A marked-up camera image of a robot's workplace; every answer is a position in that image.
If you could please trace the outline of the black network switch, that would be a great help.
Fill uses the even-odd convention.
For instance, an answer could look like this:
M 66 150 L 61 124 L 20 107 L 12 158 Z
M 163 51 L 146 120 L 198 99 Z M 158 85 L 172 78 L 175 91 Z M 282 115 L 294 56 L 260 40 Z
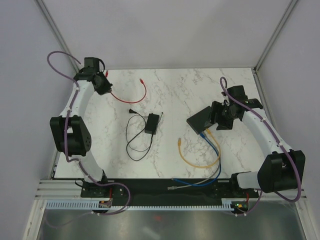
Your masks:
M 211 121 L 211 113 L 212 108 L 207 106 L 206 108 L 202 109 L 201 111 L 197 112 L 193 116 L 189 117 L 186 122 L 192 128 L 192 130 L 199 135 L 207 128 L 213 126 L 213 122 Z

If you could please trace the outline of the black power adapter with cord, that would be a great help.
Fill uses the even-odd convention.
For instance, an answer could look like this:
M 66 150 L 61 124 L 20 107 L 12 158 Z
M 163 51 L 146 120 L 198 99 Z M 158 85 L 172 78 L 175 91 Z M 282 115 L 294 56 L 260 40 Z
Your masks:
M 125 139 L 126 139 L 126 153 L 128 155 L 128 157 L 134 161 L 134 162 L 139 162 L 142 159 L 144 159 L 147 154 L 149 153 L 149 151 L 151 150 L 151 147 L 153 145 L 153 140 L 154 140 L 154 136 L 157 133 L 157 129 L 158 129 L 158 125 L 162 119 L 163 113 L 161 113 L 161 115 L 158 114 L 154 114 L 154 113 L 150 113 L 148 116 L 142 116 L 140 113 L 138 113 L 137 111 L 133 110 L 133 109 L 129 109 L 128 112 L 130 114 L 133 114 L 132 117 L 130 117 L 127 121 L 126 127 L 125 127 Z M 132 118 L 134 117 L 140 117 L 143 120 L 144 126 L 143 129 L 140 130 L 135 136 L 133 136 L 131 139 L 128 138 L 128 128 L 129 128 L 129 123 L 131 122 Z M 149 145 L 146 149 L 144 150 L 137 150 L 136 148 L 133 148 L 131 146 L 131 143 L 138 138 L 142 133 L 148 134 L 150 135 L 150 142 Z M 130 150 L 137 152 L 137 153 L 143 153 L 143 156 L 140 158 L 134 158 L 131 156 L 130 154 Z

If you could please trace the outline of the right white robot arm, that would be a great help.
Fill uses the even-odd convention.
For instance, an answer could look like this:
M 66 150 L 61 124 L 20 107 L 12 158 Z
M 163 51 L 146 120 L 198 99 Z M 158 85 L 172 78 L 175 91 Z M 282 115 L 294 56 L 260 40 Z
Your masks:
M 263 105 L 256 98 L 249 99 L 242 85 L 226 89 L 224 102 L 213 101 L 207 126 L 217 130 L 231 130 L 234 120 L 240 120 L 257 141 L 264 161 L 255 172 L 235 173 L 235 181 L 228 185 L 229 193 L 241 197 L 247 189 L 264 193 L 302 190 L 306 157 L 301 150 L 293 150 L 268 120 Z

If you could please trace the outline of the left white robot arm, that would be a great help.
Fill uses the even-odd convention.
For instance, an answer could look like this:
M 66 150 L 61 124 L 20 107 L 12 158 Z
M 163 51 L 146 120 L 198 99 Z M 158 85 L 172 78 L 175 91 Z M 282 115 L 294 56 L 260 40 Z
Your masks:
M 92 137 L 85 124 L 84 115 L 94 93 L 105 95 L 112 91 L 112 84 L 103 72 L 92 76 L 80 73 L 74 81 L 71 96 L 57 117 L 49 121 L 54 143 L 69 164 L 77 166 L 84 180 L 93 183 L 92 191 L 105 197 L 110 190 L 105 171 L 98 165 L 92 151 Z

